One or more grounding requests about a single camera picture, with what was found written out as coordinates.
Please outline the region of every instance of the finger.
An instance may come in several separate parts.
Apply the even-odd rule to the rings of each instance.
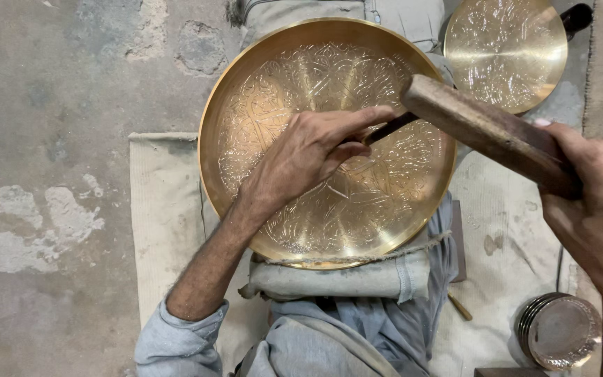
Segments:
[[[339,168],[339,165],[343,164],[347,159],[354,156],[370,155],[371,148],[357,141],[339,144],[327,155],[327,159],[322,166],[322,179],[326,179],[332,175]]]
[[[575,251],[587,248],[575,231],[575,221],[583,218],[582,202],[568,201],[543,190],[540,193],[543,219],[572,257],[580,261],[583,256],[574,255],[578,254]]]
[[[560,149],[574,165],[583,183],[603,184],[603,140],[585,139],[569,126],[553,123],[544,126],[547,121],[537,119],[535,125],[547,131],[557,141]]]
[[[572,164],[576,165],[582,160],[583,150],[587,149],[589,141],[580,133],[565,124],[550,123],[544,119],[537,119],[534,124],[553,136]]]
[[[347,116],[348,114],[350,114],[350,111],[343,111],[343,110],[337,110],[337,111],[324,111],[322,113],[318,113],[318,115],[320,116],[320,118],[324,121],[331,121],[331,120],[335,120],[335,119],[340,119],[342,117]]]
[[[574,220],[583,218],[582,205],[540,189],[543,219],[562,244],[573,241]]]
[[[365,107],[341,117],[333,127],[332,133],[335,138],[343,140],[348,135],[352,135],[372,125],[391,121],[394,118],[396,118],[396,113],[392,107]]]

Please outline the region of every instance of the white cloth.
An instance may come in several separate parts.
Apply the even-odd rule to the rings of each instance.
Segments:
[[[293,22],[317,17],[349,17],[379,23],[422,52],[439,46],[442,0],[242,0],[247,33],[241,47]]]

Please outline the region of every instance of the copper plate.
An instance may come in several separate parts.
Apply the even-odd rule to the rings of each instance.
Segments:
[[[328,17],[281,28],[244,50],[222,74],[199,132],[202,182],[219,216],[268,147],[304,110],[391,105],[404,111],[404,79],[439,72],[413,44],[362,20]],[[409,240],[433,214],[455,165],[456,143],[416,121],[353,158],[274,215],[250,247],[266,258],[372,256]],[[328,270],[362,262],[289,265]]]
[[[567,37],[548,0],[464,0],[448,21],[444,55],[457,89],[518,114],[555,89]]]
[[[585,364],[602,342],[602,318],[588,301],[574,296],[545,304],[529,326],[527,344],[534,360],[548,370]]]

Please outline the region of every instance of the engraved brass plate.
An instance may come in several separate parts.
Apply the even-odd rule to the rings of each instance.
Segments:
[[[555,89],[567,36],[548,0],[465,0],[448,21],[444,55],[457,89],[518,114]]]
[[[348,18],[304,21],[251,45],[223,73],[199,138],[202,181],[221,217],[268,147],[300,111],[358,110],[399,103],[413,73],[440,79],[402,37]],[[344,163],[274,215],[251,242],[270,259],[382,255],[410,239],[439,205],[452,175],[455,141],[416,121]],[[337,269],[359,263],[292,263]]]

